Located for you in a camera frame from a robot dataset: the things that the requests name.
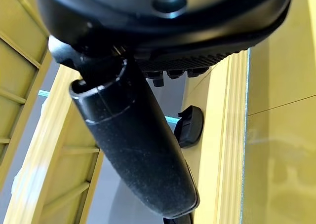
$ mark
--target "black cylinder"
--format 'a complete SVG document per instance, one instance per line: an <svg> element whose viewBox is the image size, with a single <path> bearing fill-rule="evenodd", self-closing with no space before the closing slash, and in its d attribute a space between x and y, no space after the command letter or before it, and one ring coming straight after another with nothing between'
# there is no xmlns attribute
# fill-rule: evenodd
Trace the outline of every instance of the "black cylinder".
<svg viewBox="0 0 316 224"><path fill-rule="evenodd" d="M114 80L70 94L98 146L136 196L166 218L191 212L199 196L179 144L138 67L125 64Z"/></svg>

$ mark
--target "black device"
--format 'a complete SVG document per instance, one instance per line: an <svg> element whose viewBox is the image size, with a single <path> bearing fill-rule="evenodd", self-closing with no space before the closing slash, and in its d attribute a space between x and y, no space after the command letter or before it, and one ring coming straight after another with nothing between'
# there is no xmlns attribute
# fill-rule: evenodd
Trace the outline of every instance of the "black device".
<svg viewBox="0 0 316 224"><path fill-rule="evenodd" d="M267 38L290 1L38 0L53 57L83 77L70 94L86 125L125 183L166 223L185 215L191 222L199 196L145 78L163 86L163 71L170 78L203 74Z"/></svg>

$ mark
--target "gray floor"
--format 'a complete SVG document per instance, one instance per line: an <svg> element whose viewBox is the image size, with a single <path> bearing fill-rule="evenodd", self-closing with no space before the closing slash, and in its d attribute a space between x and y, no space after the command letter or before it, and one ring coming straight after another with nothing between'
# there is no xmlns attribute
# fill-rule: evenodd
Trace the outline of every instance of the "gray floor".
<svg viewBox="0 0 316 224"><path fill-rule="evenodd" d="M52 63L41 90L50 91L58 71L58 64ZM149 84L160 104L169 117L177 117L181 110L186 77L171 80L165 75L165 87L154 88ZM40 110L45 97L38 96L30 114L21 142L10 167L2 192L0 193L0 223L3 223L5 213L11 198L11 186L14 177L21 169L27 149L40 118ZM88 224L162 224L162 217L148 210L120 180L118 174L105 158L96 187Z"/></svg>

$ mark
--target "black plastic clip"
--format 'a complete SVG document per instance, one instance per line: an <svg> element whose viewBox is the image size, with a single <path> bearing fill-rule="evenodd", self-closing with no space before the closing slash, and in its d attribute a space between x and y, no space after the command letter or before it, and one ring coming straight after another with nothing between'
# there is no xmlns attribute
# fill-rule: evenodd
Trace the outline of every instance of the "black plastic clip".
<svg viewBox="0 0 316 224"><path fill-rule="evenodd" d="M199 107L189 106L183 112L178 113L181 119L178 121L174 135L181 148L194 146L201 137L204 116Z"/></svg>
<svg viewBox="0 0 316 224"><path fill-rule="evenodd" d="M163 224L193 224L193 215L189 213L176 219L163 219Z"/></svg>

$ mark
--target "yellow wall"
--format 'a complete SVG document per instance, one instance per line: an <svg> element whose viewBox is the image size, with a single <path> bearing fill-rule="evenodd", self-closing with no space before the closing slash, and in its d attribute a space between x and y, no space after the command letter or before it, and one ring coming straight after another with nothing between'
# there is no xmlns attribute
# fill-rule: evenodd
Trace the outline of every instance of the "yellow wall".
<svg viewBox="0 0 316 224"><path fill-rule="evenodd" d="M243 224L316 223L314 2L251 52Z"/></svg>

